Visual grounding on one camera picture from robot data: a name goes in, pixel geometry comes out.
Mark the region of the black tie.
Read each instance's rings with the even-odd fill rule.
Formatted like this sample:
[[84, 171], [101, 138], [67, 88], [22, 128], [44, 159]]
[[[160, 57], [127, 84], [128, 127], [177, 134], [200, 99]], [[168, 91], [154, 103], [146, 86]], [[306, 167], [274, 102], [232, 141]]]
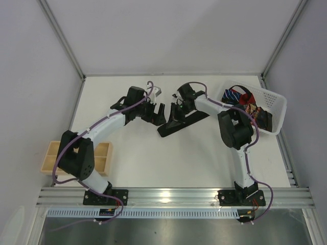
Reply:
[[201, 111], [195, 111], [189, 116], [185, 116], [184, 114], [182, 114], [182, 116], [184, 116], [183, 118], [177, 118], [177, 116], [177, 111], [171, 111], [168, 122], [157, 129], [161, 137], [167, 137], [209, 117], [207, 113]]

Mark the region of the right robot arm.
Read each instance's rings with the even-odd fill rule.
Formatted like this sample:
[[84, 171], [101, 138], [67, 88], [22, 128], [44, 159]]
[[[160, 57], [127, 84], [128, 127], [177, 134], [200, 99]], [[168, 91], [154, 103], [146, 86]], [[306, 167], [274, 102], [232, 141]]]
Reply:
[[253, 119], [237, 104], [230, 106], [216, 102], [207, 96], [207, 91], [196, 92], [191, 83], [185, 83], [173, 95], [170, 117], [166, 124], [158, 128], [161, 137], [169, 136], [209, 116], [218, 121], [221, 139], [231, 149], [236, 169], [233, 197], [220, 194], [221, 205], [251, 205], [257, 194], [258, 182], [251, 175], [248, 150], [253, 146], [251, 141], [254, 129]]

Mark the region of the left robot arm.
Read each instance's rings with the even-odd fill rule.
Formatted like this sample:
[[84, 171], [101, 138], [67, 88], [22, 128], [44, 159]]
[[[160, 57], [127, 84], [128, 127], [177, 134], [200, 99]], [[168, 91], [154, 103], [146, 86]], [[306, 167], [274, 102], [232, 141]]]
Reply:
[[151, 81], [147, 83], [146, 89], [131, 86], [127, 95], [121, 97], [91, 126], [78, 132], [65, 131], [61, 136], [52, 176], [55, 177], [56, 170], [60, 168], [71, 175], [73, 181], [94, 194], [111, 196], [112, 184], [95, 169], [95, 149], [106, 137], [137, 117], [155, 126], [166, 123], [165, 105], [156, 103], [160, 94], [161, 88], [154, 86]]

